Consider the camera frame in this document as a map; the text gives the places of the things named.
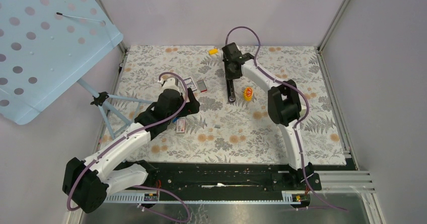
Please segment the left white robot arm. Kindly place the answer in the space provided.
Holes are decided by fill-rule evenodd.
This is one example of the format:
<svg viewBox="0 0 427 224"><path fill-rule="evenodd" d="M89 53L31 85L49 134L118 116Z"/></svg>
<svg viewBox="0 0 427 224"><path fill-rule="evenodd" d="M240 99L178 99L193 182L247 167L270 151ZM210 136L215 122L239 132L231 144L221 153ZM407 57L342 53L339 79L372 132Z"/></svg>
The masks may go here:
<svg viewBox="0 0 427 224"><path fill-rule="evenodd" d="M193 90L182 78L160 83L162 92L157 101L141 112L119 137L83 160L72 158L68 161L62 191L67 195L69 211L80 208L90 213L114 193L139 185L143 189L154 187L155 174L142 165L132 164L121 170L116 167L132 152L167 130L174 119L196 114L200 108Z"/></svg>

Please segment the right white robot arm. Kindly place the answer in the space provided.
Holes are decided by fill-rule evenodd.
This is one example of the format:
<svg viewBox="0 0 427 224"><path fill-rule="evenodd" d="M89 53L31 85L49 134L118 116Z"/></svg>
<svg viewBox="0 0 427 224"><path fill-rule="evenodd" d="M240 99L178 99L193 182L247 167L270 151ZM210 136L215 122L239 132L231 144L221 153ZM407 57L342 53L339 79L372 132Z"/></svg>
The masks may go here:
<svg viewBox="0 0 427 224"><path fill-rule="evenodd" d="M301 111L300 92L292 80L282 80L256 63L255 56L243 54L235 43L222 48L228 101L235 102L233 80L246 77L267 93L267 112L283 136L290 166L289 183L301 190L314 174L312 165L306 160L303 142L300 139Z"/></svg>

